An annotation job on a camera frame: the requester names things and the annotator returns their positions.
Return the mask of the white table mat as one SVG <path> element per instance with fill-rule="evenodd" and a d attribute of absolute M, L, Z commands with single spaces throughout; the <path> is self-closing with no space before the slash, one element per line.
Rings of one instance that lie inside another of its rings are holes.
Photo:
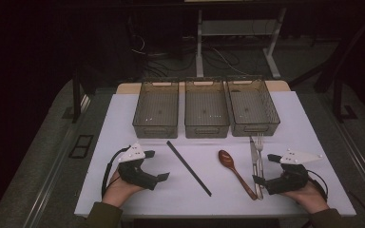
<path fill-rule="evenodd" d="M 323 178 L 328 187 L 328 203 L 345 217 L 355 214 L 336 172 L 330 164 L 307 115 L 293 91 L 272 95 L 280 124 L 271 137 L 263 140 L 262 154 L 283 155 L 288 149 L 322 155 L 320 161 L 306 167 Z M 282 218 L 303 215 L 292 200 L 265 194 L 252 200 L 234 173 L 218 158 L 220 150 L 233 158 L 236 170 L 248 185 L 253 182 L 250 141 L 227 135 L 222 139 L 187 139 L 184 127 L 178 127 L 176 139 L 139 139 L 132 126 L 137 96 L 116 94 L 106 113 L 75 213 L 85 216 L 102 197 L 102 182 L 118 166 L 126 149 L 139 143 L 144 151 L 153 150 L 142 169 L 153 176 L 168 173 L 166 181 L 154 190 L 144 190 L 127 201 L 127 218 Z"/>

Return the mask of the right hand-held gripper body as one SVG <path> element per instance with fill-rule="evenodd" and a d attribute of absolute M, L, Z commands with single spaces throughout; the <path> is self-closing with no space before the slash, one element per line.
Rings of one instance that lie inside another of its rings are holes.
<path fill-rule="evenodd" d="M 267 180 L 265 188 L 270 195 L 295 191 L 304 187 L 308 181 L 308 171 L 304 164 L 323 159 L 322 155 L 288 149 L 280 159 L 282 173 L 278 178 Z"/>

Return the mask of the person's left hand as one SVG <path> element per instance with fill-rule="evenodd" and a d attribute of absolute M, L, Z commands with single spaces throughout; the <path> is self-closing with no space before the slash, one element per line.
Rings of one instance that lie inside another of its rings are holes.
<path fill-rule="evenodd" d="M 131 196 L 142 190 L 142 187 L 122 180 L 119 172 L 115 171 L 102 197 L 102 202 L 120 208 Z"/>

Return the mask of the silver fork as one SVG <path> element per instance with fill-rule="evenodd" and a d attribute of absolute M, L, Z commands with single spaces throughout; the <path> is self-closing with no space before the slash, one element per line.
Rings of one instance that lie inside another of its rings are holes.
<path fill-rule="evenodd" d="M 262 162 L 262 155 L 261 152 L 263 150 L 263 135 L 261 133 L 259 133 L 257 135 L 256 141 L 255 141 L 255 147 L 258 151 L 258 155 L 259 155 L 259 176 L 261 178 L 264 177 L 263 174 L 263 162 Z"/>

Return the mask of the clear grey plastic bin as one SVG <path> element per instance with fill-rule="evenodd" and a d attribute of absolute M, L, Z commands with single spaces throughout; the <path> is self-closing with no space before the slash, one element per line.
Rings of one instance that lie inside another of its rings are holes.
<path fill-rule="evenodd" d="M 184 126 L 187 139 L 227 137 L 230 122 L 220 78 L 188 78 L 185 81 Z"/>
<path fill-rule="evenodd" d="M 280 124 L 279 114 L 266 83 L 256 77 L 229 77 L 231 131 L 235 137 L 273 136 Z"/>
<path fill-rule="evenodd" d="M 143 82 L 132 125 L 139 139 L 176 139 L 179 83 Z"/>

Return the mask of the black metal stand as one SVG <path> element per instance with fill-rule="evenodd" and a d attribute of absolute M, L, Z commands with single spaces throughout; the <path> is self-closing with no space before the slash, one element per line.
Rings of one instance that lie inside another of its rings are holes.
<path fill-rule="evenodd" d="M 357 118 L 349 105 L 342 104 L 343 81 L 339 78 L 339 71 L 351 49 L 352 45 L 350 43 L 341 41 L 333 54 L 322 64 L 321 74 L 314 85 L 317 93 L 325 93 L 330 86 L 333 86 L 332 111 L 334 117 L 340 123 Z"/>

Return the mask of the reddish brown wooden spoon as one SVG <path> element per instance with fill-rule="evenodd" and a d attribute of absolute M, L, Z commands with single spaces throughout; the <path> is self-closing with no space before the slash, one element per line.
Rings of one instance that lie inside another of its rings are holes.
<path fill-rule="evenodd" d="M 234 160 L 233 160 L 232 156 L 227 151 L 220 150 L 218 152 L 218 158 L 219 158 L 220 163 L 224 167 L 226 167 L 227 169 L 231 170 L 234 173 L 234 175 L 236 176 L 236 178 L 240 182 L 241 186 L 243 187 L 243 189 L 247 193 L 247 195 L 252 200 L 256 200 L 258 198 L 257 195 L 250 188 L 250 186 L 245 182 L 245 180 L 241 177 L 240 173 L 236 170 L 236 167 L 235 167 Z"/>

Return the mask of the person's right hand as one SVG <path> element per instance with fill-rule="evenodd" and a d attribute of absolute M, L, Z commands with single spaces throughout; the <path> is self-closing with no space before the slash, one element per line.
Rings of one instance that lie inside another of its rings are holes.
<path fill-rule="evenodd" d="M 320 195 L 317 188 L 309 181 L 304 187 L 295 191 L 284 192 L 282 195 L 297 202 L 309 214 L 315 214 L 329 209 L 328 203 Z"/>

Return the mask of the white metal stand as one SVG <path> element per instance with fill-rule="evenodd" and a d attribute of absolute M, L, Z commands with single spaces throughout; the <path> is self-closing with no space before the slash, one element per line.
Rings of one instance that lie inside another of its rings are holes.
<path fill-rule="evenodd" d="M 279 38 L 287 8 L 281 8 L 276 19 L 245 19 L 245 20 L 204 20 L 203 11 L 198 11 L 196 74 L 204 76 L 202 41 L 210 36 L 261 36 L 269 35 L 269 45 L 262 52 L 264 59 L 274 79 L 280 79 L 278 66 L 274 60 L 274 50 Z"/>

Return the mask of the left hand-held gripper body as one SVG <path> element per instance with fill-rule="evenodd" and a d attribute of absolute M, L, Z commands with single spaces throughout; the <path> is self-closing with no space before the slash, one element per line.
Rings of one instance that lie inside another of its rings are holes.
<path fill-rule="evenodd" d="M 157 177 L 145 173 L 141 168 L 145 159 L 144 150 L 139 143 L 132 144 L 118 159 L 118 172 L 123 181 L 140 186 L 144 189 L 154 190 Z"/>

